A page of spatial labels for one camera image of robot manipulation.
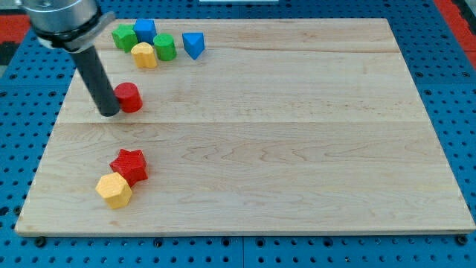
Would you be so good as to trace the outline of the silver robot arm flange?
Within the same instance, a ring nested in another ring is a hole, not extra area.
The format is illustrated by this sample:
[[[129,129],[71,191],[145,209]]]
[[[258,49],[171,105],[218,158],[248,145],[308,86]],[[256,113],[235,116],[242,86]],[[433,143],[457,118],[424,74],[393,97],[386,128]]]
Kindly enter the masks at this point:
[[[42,45],[80,53],[115,20],[112,11],[103,12],[97,0],[16,0],[29,16]]]

